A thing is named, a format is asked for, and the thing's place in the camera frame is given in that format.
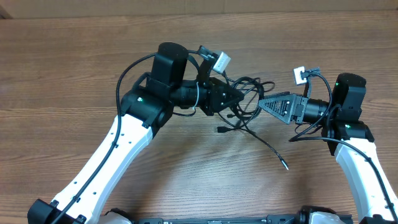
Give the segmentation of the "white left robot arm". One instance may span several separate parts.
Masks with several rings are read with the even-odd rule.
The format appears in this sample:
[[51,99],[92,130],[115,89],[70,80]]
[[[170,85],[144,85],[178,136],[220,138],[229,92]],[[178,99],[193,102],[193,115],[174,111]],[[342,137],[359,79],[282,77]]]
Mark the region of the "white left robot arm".
[[150,54],[152,69],[124,95],[116,94],[112,127],[77,176],[50,203],[36,200],[29,223],[131,223],[117,208],[103,208],[136,156],[172,117],[174,108],[201,109],[211,116],[243,100],[228,82],[210,77],[224,74],[230,57],[206,47],[188,50],[164,42]]

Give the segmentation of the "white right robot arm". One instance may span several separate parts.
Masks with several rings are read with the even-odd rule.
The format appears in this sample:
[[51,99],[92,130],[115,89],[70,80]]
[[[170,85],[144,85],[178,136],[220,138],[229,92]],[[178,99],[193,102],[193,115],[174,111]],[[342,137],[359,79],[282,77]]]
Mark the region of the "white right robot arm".
[[303,130],[291,141],[327,143],[348,180],[360,223],[397,223],[397,196],[377,157],[374,136],[359,119],[366,79],[341,73],[327,89],[328,101],[311,99],[308,83],[304,95],[278,93],[260,100],[258,106],[286,124],[320,126],[320,136],[310,137]]

